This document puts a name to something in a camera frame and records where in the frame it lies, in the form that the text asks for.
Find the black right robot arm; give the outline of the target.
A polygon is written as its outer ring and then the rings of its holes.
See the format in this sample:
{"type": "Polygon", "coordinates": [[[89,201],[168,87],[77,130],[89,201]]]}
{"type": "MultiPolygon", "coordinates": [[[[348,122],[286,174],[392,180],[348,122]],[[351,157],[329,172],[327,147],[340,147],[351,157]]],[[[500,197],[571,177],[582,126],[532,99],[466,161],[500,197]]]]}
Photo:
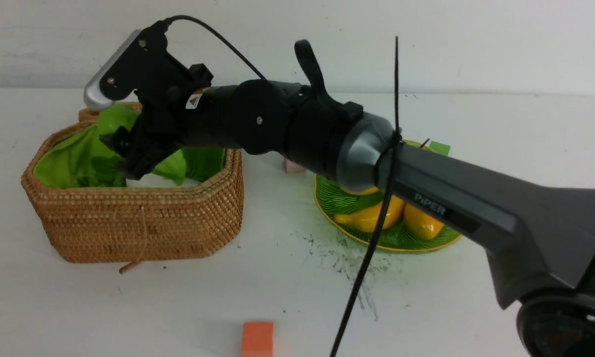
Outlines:
{"type": "Polygon", "coordinates": [[[124,158],[130,179],[182,147],[278,152],[361,191],[393,194],[487,254],[498,304],[521,302],[518,335],[532,357],[595,357],[595,189],[546,187],[404,144],[388,120],[339,103],[310,84],[254,79],[211,87],[193,65],[93,79],[84,101],[96,111],[132,91],[142,113],[102,142],[124,158]]]}

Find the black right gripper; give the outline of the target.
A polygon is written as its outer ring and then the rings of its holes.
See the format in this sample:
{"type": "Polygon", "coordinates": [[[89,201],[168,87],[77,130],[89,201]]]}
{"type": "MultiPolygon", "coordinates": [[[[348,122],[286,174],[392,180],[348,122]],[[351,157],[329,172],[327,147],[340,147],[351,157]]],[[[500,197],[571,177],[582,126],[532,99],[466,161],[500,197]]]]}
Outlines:
{"type": "Polygon", "coordinates": [[[132,91],[141,104],[142,129],[130,154],[136,162],[118,165],[127,179],[140,179],[157,163],[178,150],[177,137],[182,129],[188,98],[200,88],[209,87],[213,74],[202,63],[191,67],[166,63],[148,79],[143,89],[132,91]]]}

